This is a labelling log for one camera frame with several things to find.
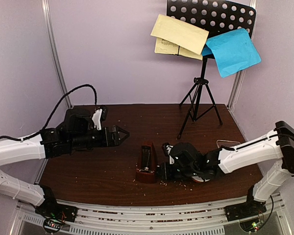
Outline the red wooden metronome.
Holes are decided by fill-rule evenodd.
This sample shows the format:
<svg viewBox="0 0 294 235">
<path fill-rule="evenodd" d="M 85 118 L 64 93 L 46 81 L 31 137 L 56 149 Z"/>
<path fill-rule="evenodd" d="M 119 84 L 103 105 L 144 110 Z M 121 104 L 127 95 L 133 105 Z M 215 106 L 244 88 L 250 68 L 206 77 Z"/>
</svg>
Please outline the red wooden metronome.
<svg viewBox="0 0 294 235">
<path fill-rule="evenodd" d="M 157 165 L 157 154 L 153 142 L 143 142 L 137 161 L 135 180 L 143 184 L 156 183 Z"/>
</svg>

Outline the clear plastic metronome cover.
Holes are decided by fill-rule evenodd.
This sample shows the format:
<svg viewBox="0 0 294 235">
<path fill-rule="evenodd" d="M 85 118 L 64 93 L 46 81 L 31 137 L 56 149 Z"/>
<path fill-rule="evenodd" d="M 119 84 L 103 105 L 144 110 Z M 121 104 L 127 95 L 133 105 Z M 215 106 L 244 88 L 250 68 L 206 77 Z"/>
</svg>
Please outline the clear plastic metronome cover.
<svg viewBox="0 0 294 235">
<path fill-rule="evenodd" d="M 217 140 L 216 141 L 217 147 L 233 147 L 236 145 L 241 144 L 239 141 L 229 141 L 229 140 Z"/>
</svg>

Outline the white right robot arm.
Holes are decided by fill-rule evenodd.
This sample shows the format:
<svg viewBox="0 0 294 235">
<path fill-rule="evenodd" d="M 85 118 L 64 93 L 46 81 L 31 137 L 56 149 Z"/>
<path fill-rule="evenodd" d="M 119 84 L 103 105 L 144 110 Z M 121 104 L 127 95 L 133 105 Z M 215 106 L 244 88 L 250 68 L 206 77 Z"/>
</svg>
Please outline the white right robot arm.
<svg viewBox="0 0 294 235">
<path fill-rule="evenodd" d="M 191 143 L 164 143 L 167 162 L 161 163 L 156 175 L 163 181 L 193 179 L 208 182 L 239 168 L 275 160 L 267 174 L 251 188 L 251 198 L 242 204 L 241 211 L 252 216 L 287 179 L 294 176 L 294 129 L 284 121 L 254 140 L 232 146 L 221 146 L 206 154 Z"/>
</svg>

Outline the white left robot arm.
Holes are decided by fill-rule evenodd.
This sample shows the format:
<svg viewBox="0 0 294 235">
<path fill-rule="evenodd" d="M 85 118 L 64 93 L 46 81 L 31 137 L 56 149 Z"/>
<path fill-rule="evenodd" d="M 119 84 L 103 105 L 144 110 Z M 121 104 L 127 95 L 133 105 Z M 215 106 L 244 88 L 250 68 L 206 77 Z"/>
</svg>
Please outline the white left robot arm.
<svg viewBox="0 0 294 235">
<path fill-rule="evenodd" d="M 38 133 L 0 139 L 0 166 L 26 160 L 41 160 L 72 154 L 74 151 L 121 145 L 130 133 L 118 126 L 102 126 L 107 109 L 94 112 L 71 108 L 62 123 L 55 128 L 43 128 Z M 42 209 L 49 217 L 57 217 L 61 208 L 52 190 L 12 177 L 0 170 L 0 194 L 30 203 Z"/>
</svg>

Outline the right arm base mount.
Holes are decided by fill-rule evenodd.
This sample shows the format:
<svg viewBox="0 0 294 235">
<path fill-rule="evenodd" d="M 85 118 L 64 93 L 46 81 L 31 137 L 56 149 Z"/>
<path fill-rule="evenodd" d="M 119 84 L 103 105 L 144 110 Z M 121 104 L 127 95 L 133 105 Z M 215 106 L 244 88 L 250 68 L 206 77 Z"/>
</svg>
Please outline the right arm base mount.
<svg viewBox="0 0 294 235">
<path fill-rule="evenodd" d="M 259 212 L 266 212 L 265 202 L 244 202 L 229 205 L 224 208 L 227 221 L 240 220 L 258 215 Z"/>
</svg>

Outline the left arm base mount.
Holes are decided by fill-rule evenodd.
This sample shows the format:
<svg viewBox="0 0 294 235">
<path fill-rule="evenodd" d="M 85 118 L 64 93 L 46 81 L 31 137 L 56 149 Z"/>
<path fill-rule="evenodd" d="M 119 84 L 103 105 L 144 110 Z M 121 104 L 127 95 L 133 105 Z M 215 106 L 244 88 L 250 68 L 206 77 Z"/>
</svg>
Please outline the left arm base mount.
<svg viewBox="0 0 294 235">
<path fill-rule="evenodd" d="M 78 208 L 74 206 L 57 204 L 53 206 L 34 206 L 35 212 L 44 218 L 55 219 L 60 222 L 75 222 Z"/>
</svg>

